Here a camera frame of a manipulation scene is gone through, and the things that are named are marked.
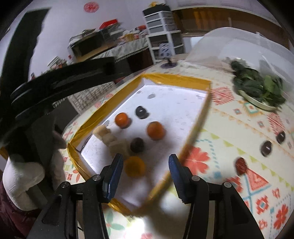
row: orange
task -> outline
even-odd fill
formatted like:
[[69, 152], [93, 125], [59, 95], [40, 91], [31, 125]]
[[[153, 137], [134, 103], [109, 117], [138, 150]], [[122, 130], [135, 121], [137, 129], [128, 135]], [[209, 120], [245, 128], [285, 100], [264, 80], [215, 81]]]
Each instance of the orange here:
[[130, 119], [128, 118], [126, 113], [119, 113], [115, 117], [115, 123], [120, 128], [125, 128], [129, 125]]
[[157, 121], [151, 122], [147, 127], [147, 134], [153, 140], [161, 140], [165, 136], [165, 129], [161, 123]]
[[129, 177], [142, 177], [145, 175], [146, 166], [144, 161], [137, 157], [131, 156], [123, 162], [123, 167]]

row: spinach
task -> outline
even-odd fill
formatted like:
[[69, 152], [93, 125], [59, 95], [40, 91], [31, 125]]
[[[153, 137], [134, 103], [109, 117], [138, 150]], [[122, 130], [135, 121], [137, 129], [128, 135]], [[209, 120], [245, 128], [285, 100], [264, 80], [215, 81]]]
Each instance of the spinach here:
[[270, 106], [278, 107], [285, 103], [286, 99], [281, 95], [283, 80], [273, 76], [262, 78], [255, 69], [245, 67], [238, 61], [232, 61], [234, 70], [233, 84], [237, 90], [245, 93], [259, 102], [266, 102]]

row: person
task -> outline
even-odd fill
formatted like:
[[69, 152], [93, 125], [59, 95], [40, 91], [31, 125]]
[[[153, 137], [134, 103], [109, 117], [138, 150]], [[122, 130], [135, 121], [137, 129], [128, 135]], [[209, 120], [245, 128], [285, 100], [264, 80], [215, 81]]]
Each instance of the person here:
[[[50, 161], [53, 189], [65, 181], [63, 157], [59, 149], [66, 148], [60, 134], [53, 131], [54, 152]], [[26, 191], [41, 182], [45, 170], [37, 162], [21, 162], [21, 155], [10, 155], [0, 183], [0, 234], [5, 239], [26, 238], [41, 209]]]

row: screw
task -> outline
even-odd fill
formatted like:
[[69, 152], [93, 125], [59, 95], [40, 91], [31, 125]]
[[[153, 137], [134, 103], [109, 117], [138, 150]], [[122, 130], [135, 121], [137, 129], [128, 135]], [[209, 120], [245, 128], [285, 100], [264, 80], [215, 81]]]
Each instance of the screw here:
[[92, 177], [92, 179], [93, 179], [94, 181], [99, 181], [99, 180], [101, 179], [101, 176], [100, 176], [99, 174], [97, 174], [97, 175], [94, 175], [94, 176]]
[[200, 180], [200, 178], [198, 176], [192, 176], [192, 180], [195, 182], [198, 182]]
[[231, 186], [232, 186], [232, 184], [231, 184], [231, 183], [229, 183], [229, 182], [225, 182], [223, 185], [224, 185], [225, 187], [227, 187], [227, 188], [229, 188], [229, 187], [231, 187]]
[[62, 182], [62, 183], [61, 183], [61, 187], [62, 187], [62, 188], [66, 188], [66, 187], [68, 187], [69, 185], [70, 185], [69, 182]]

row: red wall decoration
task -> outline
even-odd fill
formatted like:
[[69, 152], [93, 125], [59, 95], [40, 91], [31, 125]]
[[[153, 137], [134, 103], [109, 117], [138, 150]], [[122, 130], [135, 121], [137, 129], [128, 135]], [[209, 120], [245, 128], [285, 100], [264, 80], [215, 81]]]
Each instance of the red wall decoration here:
[[88, 2], [84, 6], [85, 12], [93, 13], [99, 9], [99, 5], [96, 2]]

